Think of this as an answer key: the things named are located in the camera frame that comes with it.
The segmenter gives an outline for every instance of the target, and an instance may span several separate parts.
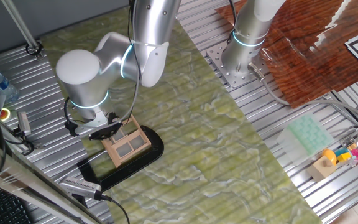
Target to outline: wooden board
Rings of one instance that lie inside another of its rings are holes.
[[[236,11],[246,3],[241,0]],[[230,6],[217,9],[233,22]],[[264,59],[293,108],[358,81],[345,42],[358,35],[358,1],[287,0],[263,45]]]

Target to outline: plastic bottle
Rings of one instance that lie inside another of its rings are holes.
[[[0,95],[6,95],[5,103],[15,102],[19,98],[19,91],[9,83],[0,72]]]

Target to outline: metal bracket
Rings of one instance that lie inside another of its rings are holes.
[[[342,147],[348,147],[355,142],[356,142],[356,140],[352,136],[348,136],[348,137],[342,139],[340,143],[341,143]]]
[[[211,59],[214,66],[222,73],[222,77],[226,79],[227,83],[230,84],[230,86],[233,88],[237,88],[253,80],[255,78],[255,74],[251,71],[247,73],[230,73],[228,70],[226,70],[222,63],[222,52],[226,46],[226,42],[215,45],[214,47],[211,47],[207,50],[206,55]],[[256,58],[254,64],[259,68],[259,71],[262,74],[269,73],[269,69],[267,68],[264,60],[260,58],[260,56]]]

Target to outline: glowing blue ring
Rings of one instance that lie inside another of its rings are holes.
[[[243,46],[246,46],[246,47],[256,47],[256,46],[259,46],[261,45],[265,40],[263,40],[261,43],[259,44],[245,44],[243,42],[241,42],[239,39],[237,39],[236,35],[234,35],[233,33],[233,37],[234,37],[234,40],[236,40],[239,44],[243,45]]]
[[[122,56],[122,59],[121,59],[121,67],[120,67],[120,72],[121,72],[121,77],[122,78],[125,78],[124,77],[124,62],[125,60],[127,59],[127,56],[129,54],[129,51],[132,49],[132,44],[130,46],[128,46],[127,50],[125,51],[124,53],[124,56]]]
[[[97,105],[93,105],[93,106],[80,106],[80,105],[76,105],[76,104],[75,104],[74,102],[72,102],[72,101],[71,101],[71,103],[72,103],[74,106],[79,107],[79,108],[91,109],[91,108],[95,108],[95,107],[99,106],[100,104],[102,104],[102,103],[107,99],[108,96],[109,96],[109,90],[107,91],[106,96],[104,97],[104,99],[103,99],[100,103],[98,103]]]

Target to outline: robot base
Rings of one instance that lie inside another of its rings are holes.
[[[230,73],[224,67],[222,63],[222,52],[226,46],[226,42],[217,44],[209,48],[206,55],[211,59],[214,66],[222,73],[222,77],[227,81],[227,83],[230,84],[232,88],[237,88],[255,79],[254,73],[251,71],[247,73]],[[263,74],[269,73],[269,69],[267,68],[264,60],[259,55],[257,56],[254,64]]]

